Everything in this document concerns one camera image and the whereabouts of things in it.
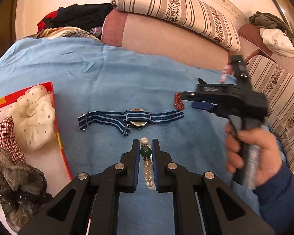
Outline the person right hand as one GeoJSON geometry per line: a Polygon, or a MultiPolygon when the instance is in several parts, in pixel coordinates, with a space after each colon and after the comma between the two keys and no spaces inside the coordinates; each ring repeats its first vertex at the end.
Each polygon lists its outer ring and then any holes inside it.
{"type": "Polygon", "coordinates": [[[238,139],[231,134],[231,125],[225,126],[226,132],[226,168],[230,174],[244,167],[243,159],[238,155],[242,141],[249,145],[260,147],[260,157],[254,186],[260,187],[275,176],[282,166],[282,159],[279,153],[275,136],[261,128],[241,130],[238,132],[238,139]]]}

